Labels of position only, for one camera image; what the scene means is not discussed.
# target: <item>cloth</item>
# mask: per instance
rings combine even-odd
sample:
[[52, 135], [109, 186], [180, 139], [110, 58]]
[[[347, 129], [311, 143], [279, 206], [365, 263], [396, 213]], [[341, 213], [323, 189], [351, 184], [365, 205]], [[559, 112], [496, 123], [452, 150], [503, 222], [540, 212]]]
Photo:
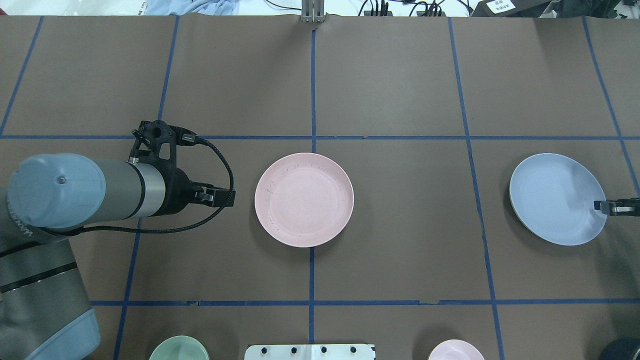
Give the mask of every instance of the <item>cloth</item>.
[[231, 15], [237, 0], [149, 0], [145, 15]]

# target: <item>white label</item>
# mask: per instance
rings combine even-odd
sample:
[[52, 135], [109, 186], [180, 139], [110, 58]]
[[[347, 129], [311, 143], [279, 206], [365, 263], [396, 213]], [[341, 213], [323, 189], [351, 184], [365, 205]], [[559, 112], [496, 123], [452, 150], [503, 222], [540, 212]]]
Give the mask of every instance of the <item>white label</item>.
[[486, 4], [493, 13], [503, 13], [515, 9], [516, 6], [511, 0], [494, 0]]
[[138, 15], [144, 15], [146, 10], [147, 10], [147, 2], [143, 1], [142, 4], [140, 4], [140, 9], [138, 10]]

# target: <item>metal bracket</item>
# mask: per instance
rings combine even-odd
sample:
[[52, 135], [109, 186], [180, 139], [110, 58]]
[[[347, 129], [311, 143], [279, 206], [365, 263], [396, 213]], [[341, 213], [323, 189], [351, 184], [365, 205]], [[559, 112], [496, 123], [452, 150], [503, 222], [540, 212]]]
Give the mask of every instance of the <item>metal bracket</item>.
[[369, 344], [252, 345], [244, 360], [376, 360], [376, 346]]
[[640, 199], [637, 197], [631, 199], [594, 201], [593, 208], [602, 211], [603, 214], [609, 215], [610, 217], [622, 215], [640, 217]]
[[324, 0], [302, 0], [302, 22], [324, 22]]
[[194, 186], [192, 187], [196, 191], [193, 193], [194, 198], [189, 202], [192, 204], [203, 204], [212, 208], [219, 208], [220, 206], [230, 207], [234, 205], [236, 201], [236, 191], [231, 192], [231, 198], [227, 203], [229, 197], [229, 189], [221, 189], [213, 186]]

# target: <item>brown table surface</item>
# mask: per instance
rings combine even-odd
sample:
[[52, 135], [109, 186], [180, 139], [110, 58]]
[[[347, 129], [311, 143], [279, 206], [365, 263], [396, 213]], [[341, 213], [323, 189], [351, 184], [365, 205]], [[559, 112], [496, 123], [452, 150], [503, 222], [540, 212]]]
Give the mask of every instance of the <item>brown table surface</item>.
[[[418, 360], [451, 338], [486, 359], [596, 359], [640, 337], [640, 220], [562, 247], [508, 197], [539, 152], [582, 163], [609, 199], [639, 195], [640, 20], [0, 17], [0, 34], [1, 186], [32, 154], [126, 160], [157, 118], [208, 136], [236, 175], [236, 205], [198, 229], [72, 240], [102, 332], [89, 359], [148, 358], [178, 334], [214, 360], [352, 342]], [[336, 239], [295, 249], [253, 193], [310, 151], [349, 174], [355, 208]], [[204, 147], [179, 167], [227, 181]]]

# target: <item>black object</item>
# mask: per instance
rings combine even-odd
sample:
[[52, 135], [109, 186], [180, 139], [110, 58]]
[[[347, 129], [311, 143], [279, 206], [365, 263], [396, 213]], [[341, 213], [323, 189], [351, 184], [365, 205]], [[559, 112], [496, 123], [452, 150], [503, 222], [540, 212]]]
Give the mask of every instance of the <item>black object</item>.
[[637, 197], [631, 199], [594, 201], [593, 208], [611, 217], [640, 217], [640, 199]]
[[442, 9], [435, 11], [435, 10], [431, 10], [430, 12], [417, 12], [418, 16], [425, 16], [425, 17], [446, 17], [447, 14], [445, 14]]
[[413, 11], [415, 10], [415, 8], [418, 7], [418, 5], [423, 4], [424, 5], [424, 11], [426, 12], [428, 10], [429, 4], [427, 4], [426, 1], [418, 1], [417, 3], [415, 3], [415, 5], [413, 6], [413, 8], [411, 8], [411, 12], [409, 13], [409, 16], [413, 15]]
[[532, 6], [528, 9], [507, 15], [507, 17], [540, 17], [540, 15], [542, 15], [549, 6], [549, 3], [551, 2], [549, 1], [547, 3]]
[[543, 4], [543, 3], [549, 4], [549, 1], [548, 0], [511, 0], [511, 3], [514, 6], [513, 9], [507, 10], [501, 13], [493, 13], [493, 11], [489, 9], [487, 2], [481, 1], [478, 3], [478, 5], [476, 6], [476, 9], [474, 10], [471, 16], [473, 17], [507, 17], [509, 15], [516, 14], [518, 12], [532, 8], [534, 6], [539, 6], [540, 4]]
[[[156, 120], [153, 122], [149, 122], [149, 121], [142, 121], [140, 122], [140, 128], [137, 130], [134, 130], [133, 135], [136, 137], [136, 142], [134, 143], [134, 147], [131, 149], [131, 153], [132, 155], [136, 155], [139, 156], [139, 158], [137, 159], [129, 159], [130, 162], [135, 162], [138, 161], [140, 162], [140, 158], [145, 158], [145, 161], [157, 161], [157, 163], [161, 166], [164, 167], [165, 169], [162, 171], [170, 171], [171, 168], [173, 167], [173, 169], [175, 170], [173, 172], [173, 174], [168, 174], [169, 177], [175, 176], [178, 177], [178, 180], [173, 180], [174, 183], [172, 183], [171, 185], [167, 185], [165, 183], [165, 187], [170, 187], [172, 190], [174, 190], [174, 187], [177, 186], [178, 187], [178, 192], [179, 191], [185, 191], [186, 196], [188, 196], [189, 191], [193, 192], [192, 194], [194, 196], [197, 196], [198, 193], [200, 193], [200, 199], [198, 200], [198, 202], [196, 202], [196, 204], [205, 204], [205, 205], [209, 205], [209, 206], [215, 206], [218, 205], [218, 208], [216, 211], [214, 211], [211, 215], [209, 215], [208, 217], [194, 223], [191, 225], [187, 225], [187, 226], [182, 226], [182, 227], [176, 227], [173, 229], [135, 229], [132, 227], [122, 227], [122, 226], [110, 226], [110, 225], [98, 225], [98, 226], [91, 226], [91, 227], [78, 227], [77, 229], [73, 229], [71, 231], [67, 231], [65, 233], [57, 233], [55, 231], [49, 230], [49, 229], [45, 229], [41, 227], [41, 230], [45, 231], [46, 233], [49, 234], [53, 234], [56, 236], [62, 235], [62, 236], [75, 236], [75, 235], [79, 235], [82, 233], [88, 233], [90, 231], [120, 231], [123, 233], [134, 233], [134, 234], [173, 234], [173, 233], [179, 233], [181, 231], [187, 231], [187, 230], [191, 230], [191, 229], [195, 229], [198, 226], [204, 225], [207, 222], [211, 221], [211, 219], [213, 219], [214, 217], [218, 216], [218, 214], [220, 214], [220, 212], [222, 210], [224, 210], [227, 206], [232, 206], [235, 196], [236, 196], [236, 192], [234, 190], [234, 173], [231, 170], [231, 166], [229, 165], [229, 163], [227, 162], [227, 159], [225, 159], [225, 157], [222, 155], [222, 153], [220, 152], [220, 150], [218, 150], [218, 148], [213, 145], [210, 141], [200, 138], [199, 136], [197, 136], [196, 134], [194, 134], [192, 131], [189, 131], [187, 129], [184, 129], [182, 127], [177, 127], [177, 126], [169, 126], [167, 124], [165, 124], [162, 120]], [[160, 160], [163, 160], [159, 157], [160, 154], [160, 147], [162, 146], [163, 143], [169, 143], [170, 144], [170, 159], [169, 161], [171, 162], [171, 159], [173, 160], [173, 163], [161, 163], [159, 160], [155, 160], [153, 159], [154, 157], [157, 157]], [[140, 150], [140, 145], [141, 144], [145, 144], [145, 146], [147, 146], [147, 151], [144, 150]], [[227, 173], [229, 175], [229, 189], [222, 189], [222, 188], [217, 188], [214, 186], [211, 186], [209, 184], [204, 184], [204, 183], [192, 183], [191, 181], [189, 181], [189, 179], [186, 177], [186, 174], [184, 175], [184, 177], [182, 177], [179, 172], [182, 172], [184, 174], [183, 171], [181, 171], [180, 169], [178, 169], [175, 166], [175, 153], [176, 153], [176, 146], [178, 145], [186, 145], [186, 146], [191, 146], [191, 145], [195, 145], [195, 144], [200, 144], [200, 145], [204, 145], [208, 148], [210, 148], [211, 150], [213, 150], [213, 152], [216, 153], [216, 155], [218, 156], [218, 158], [220, 159], [220, 161], [222, 162], [222, 165], [225, 166], [225, 169], [227, 170]], [[189, 182], [189, 185], [191, 187], [190, 190], [187, 190], [186, 188], [186, 182]], [[220, 194], [226, 191], [227, 192], [227, 197], [226, 199], [219, 203], [218, 200], [220, 199]], [[209, 202], [211, 202], [210, 204], [207, 203], [207, 201], [204, 201], [202, 197], [206, 197], [206, 199], [204, 200], [208, 200]], [[161, 209], [154, 214], [155, 215], [159, 215], [160, 211], [167, 211], [167, 208], [170, 208], [171, 204], [174, 204], [172, 201], [166, 201], [165, 198], [165, 203], [163, 203], [163, 205], [161, 206]], [[177, 205], [174, 206], [180, 206], [182, 204], [182, 202], [184, 202], [183, 199], [179, 199], [176, 200]]]
[[613, 341], [602, 350], [598, 360], [639, 360], [640, 339], [624, 338]]
[[[175, 214], [188, 204], [203, 204], [212, 208], [233, 206], [235, 190], [231, 190], [231, 198], [226, 202], [230, 190], [192, 182], [187, 174], [178, 168], [177, 147], [196, 145], [196, 133], [183, 127], [167, 125], [162, 120], [141, 121], [139, 128], [132, 133], [136, 141], [129, 153], [130, 161], [155, 167], [162, 175], [166, 187], [162, 206], [151, 216]], [[147, 150], [140, 149], [142, 145], [145, 145]], [[163, 145], [169, 146], [168, 159], [160, 158]]]
[[9, 291], [16, 290], [17, 288], [33, 284], [34, 282], [43, 281], [44, 279], [48, 279], [52, 276], [62, 274], [63, 272], [67, 272], [75, 268], [78, 268], [78, 265], [75, 261], [73, 263], [58, 266], [57, 268], [53, 268], [36, 275], [25, 277], [24, 279], [2, 285], [0, 286], [0, 293], [8, 293]]
[[562, 0], [554, 5], [558, 17], [593, 16], [613, 19], [620, 0]]
[[[376, 12], [370, 12], [369, 10], [366, 10], [366, 11], [364, 11], [364, 15], [365, 16], [376, 16]], [[378, 15], [378, 17], [381, 17], [381, 16], [393, 16], [393, 15], [394, 15], [393, 12], [385, 10], [384, 14], [381, 13], [380, 15]]]

